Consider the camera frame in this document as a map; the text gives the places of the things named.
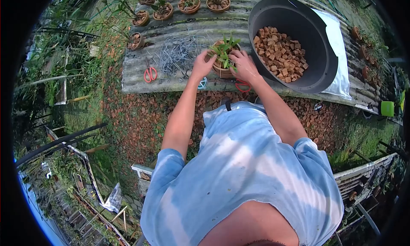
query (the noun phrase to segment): light blue tie-dye shirt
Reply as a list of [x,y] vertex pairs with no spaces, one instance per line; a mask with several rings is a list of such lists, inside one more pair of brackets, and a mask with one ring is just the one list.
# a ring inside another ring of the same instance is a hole
[[270,203],[300,245],[321,245],[343,216],[325,151],[309,138],[282,143],[262,105],[238,102],[203,114],[198,155],[187,165],[164,149],[152,173],[141,228],[154,246],[195,246],[249,200]]

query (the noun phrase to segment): black plastic tub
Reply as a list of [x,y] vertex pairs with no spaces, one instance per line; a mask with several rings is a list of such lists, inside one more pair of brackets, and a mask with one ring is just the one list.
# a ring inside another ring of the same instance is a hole
[[[305,59],[309,68],[300,79],[284,83],[259,59],[253,38],[260,28],[266,26],[276,27],[279,33],[286,33],[293,40],[298,40],[306,50]],[[276,79],[294,91],[309,94],[322,92],[335,79],[338,57],[327,38],[326,24],[305,4],[297,0],[261,0],[250,12],[248,30],[253,59],[264,77]]]

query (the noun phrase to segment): hair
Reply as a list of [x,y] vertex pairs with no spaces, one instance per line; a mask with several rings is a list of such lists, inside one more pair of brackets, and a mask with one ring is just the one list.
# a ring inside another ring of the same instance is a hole
[[269,239],[259,239],[253,242],[246,243],[243,246],[286,246],[286,245],[280,242],[274,242],[273,240],[269,240]]

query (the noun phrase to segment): black pipe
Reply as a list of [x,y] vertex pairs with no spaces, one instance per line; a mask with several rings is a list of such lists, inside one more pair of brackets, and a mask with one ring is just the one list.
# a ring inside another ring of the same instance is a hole
[[36,150],[34,150],[34,151],[32,151],[32,152],[29,152],[28,154],[24,155],[24,156],[21,157],[19,160],[17,160],[17,162],[16,162],[16,167],[18,167],[18,166],[20,166],[21,164],[25,163],[26,161],[28,161],[30,158],[36,156],[37,154],[40,154],[40,153],[42,153],[43,151],[45,151],[45,150],[47,150],[47,149],[50,149],[50,148],[53,147],[53,146],[56,146],[56,145],[58,145],[58,144],[60,144],[60,143],[62,143],[62,142],[69,141],[70,139],[72,139],[72,138],[74,138],[74,137],[76,137],[76,136],[85,134],[85,133],[87,133],[87,132],[96,130],[96,129],[101,128],[101,127],[105,127],[106,125],[107,125],[106,122],[105,122],[105,123],[101,123],[101,124],[98,124],[98,125],[95,125],[95,126],[86,128],[86,129],[84,129],[84,130],[80,130],[80,131],[74,132],[74,133],[72,133],[72,134],[70,134],[70,135],[63,136],[63,137],[61,137],[61,138],[59,138],[59,139],[57,139],[57,140],[55,140],[55,141],[52,141],[51,143],[46,144],[45,146],[41,146],[40,148],[37,148]]
[[47,116],[50,116],[50,115],[53,115],[53,114],[52,114],[52,113],[50,113],[50,114],[46,114],[46,115],[43,115],[43,116],[40,116],[40,117],[34,118],[34,120],[38,120],[38,119],[41,119],[41,118],[44,118],[44,117],[47,117]]
[[66,142],[66,144],[57,146],[57,147],[55,147],[54,149],[51,149],[50,151],[46,152],[46,153],[44,154],[44,156],[49,156],[50,154],[52,154],[52,153],[55,152],[55,151],[58,151],[58,150],[60,150],[60,149],[62,149],[62,148],[65,148],[65,147],[67,147],[67,146],[71,146],[72,144],[74,144],[74,143],[76,143],[76,142],[82,141],[82,140],[84,140],[84,139],[87,139],[87,138],[92,137],[92,136],[95,136],[95,135],[97,135],[97,133],[93,133],[93,134],[90,134],[90,135],[87,135],[87,136],[83,136],[83,137],[80,137],[80,138],[78,138],[78,139],[74,139],[74,140],[72,140],[72,141]]
[[90,35],[90,36],[93,36],[95,38],[99,37],[98,35],[95,35],[95,34],[86,33],[86,32],[82,32],[82,31],[73,31],[73,30],[69,30],[69,29],[65,29],[65,28],[41,28],[41,30],[44,30],[44,31],[67,31],[67,32],[70,32],[70,33],[75,32],[75,33],[81,33],[81,34],[84,34],[84,35]]
[[35,129],[35,128],[38,128],[38,127],[41,127],[41,126],[44,126],[44,125],[47,125],[47,123],[43,123],[43,124],[40,124],[40,125],[38,125],[38,126],[34,126],[34,127],[32,127],[31,129],[33,130],[33,129]]

